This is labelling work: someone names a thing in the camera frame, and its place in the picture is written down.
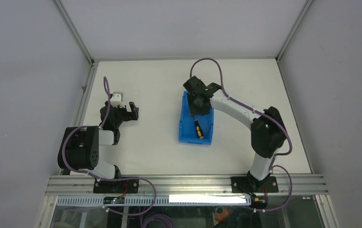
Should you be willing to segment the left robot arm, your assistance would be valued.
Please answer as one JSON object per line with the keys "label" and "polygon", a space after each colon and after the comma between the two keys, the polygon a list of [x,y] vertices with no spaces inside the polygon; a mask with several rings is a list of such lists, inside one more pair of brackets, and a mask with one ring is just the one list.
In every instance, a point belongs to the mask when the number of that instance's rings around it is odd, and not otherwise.
{"label": "left robot arm", "polygon": [[99,149],[119,143],[119,127],[123,122],[137,121],[139,107],[129,102],[126,105],[112,106],[105,102],[100,109],[101,123],[94,126],[68,127],[57,156],[60,168],[88,174],[98,180],[105,180],[104,187],[117,193],[123,186],[119,168],[99,158]]}

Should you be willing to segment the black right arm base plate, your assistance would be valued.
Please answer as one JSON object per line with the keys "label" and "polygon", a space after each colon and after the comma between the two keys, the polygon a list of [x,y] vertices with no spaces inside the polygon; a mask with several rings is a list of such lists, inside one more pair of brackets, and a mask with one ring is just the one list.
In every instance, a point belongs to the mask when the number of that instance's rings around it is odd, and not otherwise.
{"label": "black right arm base plate", "polygon": [[233,193],[278,193],[276,177],[269,176],[264,180],[249,180],[246,176],[234,176],[230,178]]}

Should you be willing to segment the yellow black screwdriver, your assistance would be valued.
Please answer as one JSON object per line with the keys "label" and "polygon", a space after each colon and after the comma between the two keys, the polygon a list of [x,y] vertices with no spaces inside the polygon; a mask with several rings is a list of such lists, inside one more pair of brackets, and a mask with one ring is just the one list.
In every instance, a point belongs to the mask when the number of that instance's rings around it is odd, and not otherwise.
{"label": "yellow black screwdriver", "polygon": [[203,134],[203,131],[201,129],[201,126],[199,124],[199,121],[198,119],[194,119],[194,124],[195,124],[195,129],[196,129],[196,133],[197,133],[197,136],[199,139],[203,139],[204,138],[204,134]]}

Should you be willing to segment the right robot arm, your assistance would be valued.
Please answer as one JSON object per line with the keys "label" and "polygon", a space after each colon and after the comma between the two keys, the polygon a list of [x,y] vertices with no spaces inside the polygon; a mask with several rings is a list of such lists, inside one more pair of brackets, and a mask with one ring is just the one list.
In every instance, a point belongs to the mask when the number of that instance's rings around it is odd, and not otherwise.
{"label": "right robot arm", "polygon": [[287,139],[280,112],[273,106],[262,111],[255,110],[229,96],[221,85],[205,85],[196,76],[188,79],[183,87],[188,93],[191,115],[207,115],[212,110],[221,111],[250,130],[251,147],[255,156],[244,184],[251,192],[264,189],[276,153]]}

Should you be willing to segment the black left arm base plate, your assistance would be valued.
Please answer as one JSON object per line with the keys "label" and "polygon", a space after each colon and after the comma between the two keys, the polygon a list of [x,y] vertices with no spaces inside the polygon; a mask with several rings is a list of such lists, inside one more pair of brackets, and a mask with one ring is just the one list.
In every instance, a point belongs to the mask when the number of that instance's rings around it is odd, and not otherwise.
{"label": "black left arm base plate", "polygon": [[139,191],[139,180],[97,181],[95,180],[93,193],[95,194],[136,194]]}

